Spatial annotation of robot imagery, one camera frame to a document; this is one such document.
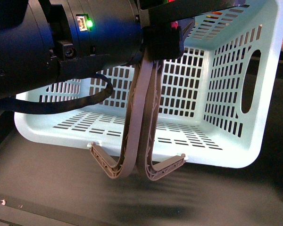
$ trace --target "laundry basket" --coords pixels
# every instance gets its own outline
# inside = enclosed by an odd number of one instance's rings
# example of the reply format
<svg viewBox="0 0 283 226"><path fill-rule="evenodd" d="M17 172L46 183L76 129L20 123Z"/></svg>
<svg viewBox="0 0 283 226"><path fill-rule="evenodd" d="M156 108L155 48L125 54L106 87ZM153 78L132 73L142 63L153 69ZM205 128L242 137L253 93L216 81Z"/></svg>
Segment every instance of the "laundry basket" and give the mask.
<svg viewBox="0 0 283 226"><path fill-rule="evenodd" d="M193 163L251 164L261 148L282 39L283 0L247 0L246 6L196 17L184 56L165 61L153 160L184 153ZM248 82L250 58L258 54L258 74ZM94 141L118 156L134 67L101 73L115 87L112 97L67 113L16 113L19 132L34 142L77 148ZM99 80L71 80L17 98L62 101L103 88Z"/></svg>

